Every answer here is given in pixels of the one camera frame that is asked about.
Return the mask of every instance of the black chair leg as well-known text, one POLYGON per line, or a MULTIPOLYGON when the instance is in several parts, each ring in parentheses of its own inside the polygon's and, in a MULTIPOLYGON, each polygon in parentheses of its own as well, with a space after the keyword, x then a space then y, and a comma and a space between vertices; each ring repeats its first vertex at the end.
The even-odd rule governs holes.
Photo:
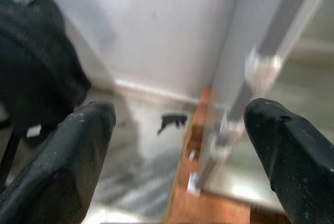
POLYGON ((19 146, 20 136, 12 132, 7 144, 4 156, 0 163, 0 194, 6 189, 6 180, 13 164, 17 147, 19 146))

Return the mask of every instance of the black cloth item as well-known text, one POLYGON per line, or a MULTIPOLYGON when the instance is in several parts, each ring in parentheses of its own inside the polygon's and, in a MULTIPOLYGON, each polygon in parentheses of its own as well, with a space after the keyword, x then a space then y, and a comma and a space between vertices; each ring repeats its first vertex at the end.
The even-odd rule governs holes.
POLYGON ((90 86, 59 26, 31 7, 0 1, 0 102, 16 131, 62 121, 90 86))

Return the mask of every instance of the white wall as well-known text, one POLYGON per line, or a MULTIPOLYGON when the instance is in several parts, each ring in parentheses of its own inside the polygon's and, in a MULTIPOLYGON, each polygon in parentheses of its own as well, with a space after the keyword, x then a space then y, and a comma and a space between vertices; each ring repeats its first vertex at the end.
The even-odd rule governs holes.
POLYGON ((56 1, 71 24, 70 37, 93 83, 149 88, 189 101, 213 80, 235 3, 56 1))

